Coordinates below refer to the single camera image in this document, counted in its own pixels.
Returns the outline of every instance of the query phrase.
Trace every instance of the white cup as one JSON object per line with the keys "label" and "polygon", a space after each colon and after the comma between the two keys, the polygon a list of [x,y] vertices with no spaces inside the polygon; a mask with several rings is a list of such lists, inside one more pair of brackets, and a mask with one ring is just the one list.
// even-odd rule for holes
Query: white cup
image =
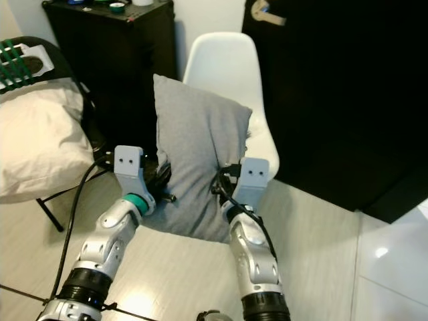
{"label": "white cup", "polygon": [[152,5],[153,0],[132,0],[133,5]]}

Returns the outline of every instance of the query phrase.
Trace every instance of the cabinet top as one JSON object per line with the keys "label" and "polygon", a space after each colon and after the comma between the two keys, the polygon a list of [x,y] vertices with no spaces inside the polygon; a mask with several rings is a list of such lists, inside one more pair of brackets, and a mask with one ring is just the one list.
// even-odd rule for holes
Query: cabinet top
{"label": "cabinet top", "polygon": [[76,11],[84,15],[98,15],[109,19],[119,21],[132,21],[143,17],[147,17],[150,13],[154,13],[165,5],[172,5],[172,0],[153,0],[152,5],[137,6],[133,4],[125,5],[124,13],[113,13],[109,8],[109,4],[115,1],[95,2],[87,1],[81,5],[69,5],[66,0],[50,0],[42,3],[46,11],[50,9]]}

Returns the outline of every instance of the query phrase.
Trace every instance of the pillow case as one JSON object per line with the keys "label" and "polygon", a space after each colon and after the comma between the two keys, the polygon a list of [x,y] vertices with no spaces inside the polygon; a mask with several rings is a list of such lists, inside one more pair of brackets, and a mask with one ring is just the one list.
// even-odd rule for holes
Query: pillow case
{"label": "pillow case", "polygon": [[158,231],[227,242],[229,224],[211,193],[217,171],[245,152],[251,110],[233,100],[154,75],[159,167],[171,164],[167,192],[143,224]]}
{"label": "pillow case", "polygon": [[36,83],[0,96],[0,103],[0,203],[78,185],[94,158],[80,127],[83,100],[75,83]]}

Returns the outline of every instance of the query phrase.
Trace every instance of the gray pillow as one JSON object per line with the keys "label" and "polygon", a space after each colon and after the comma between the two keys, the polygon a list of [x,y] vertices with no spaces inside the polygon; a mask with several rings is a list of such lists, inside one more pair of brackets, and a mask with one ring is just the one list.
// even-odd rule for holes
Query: gray pillow
{"label": "gray pillow", "polygon": [[167,192],[174,203],[162,202],[145,217],[158,231],[228,242],[229,224],[211,194],[217,171],[238,163],[245,152],[251,110],[237,102],[154,75],[159,167],[171,164]]}

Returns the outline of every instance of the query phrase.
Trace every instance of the black chair leg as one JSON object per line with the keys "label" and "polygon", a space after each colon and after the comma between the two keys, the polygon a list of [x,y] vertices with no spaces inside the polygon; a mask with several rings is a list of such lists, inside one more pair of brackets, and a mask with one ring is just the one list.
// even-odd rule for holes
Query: black chair leg
{"label": "black chair leg", "polygon": [[43,209],[43,211],[46,213],[47,217],[49,217],[51,222],[55,225],[58,232],[62,232],[64,230],[64,228],[62,227],[60,222],[58,222],[56,217],[54,217],[54,215],[51,213],[51,211],[47,208],[45,203],[41,199],[36,199],[36,201],[40,205],[41,209]]}

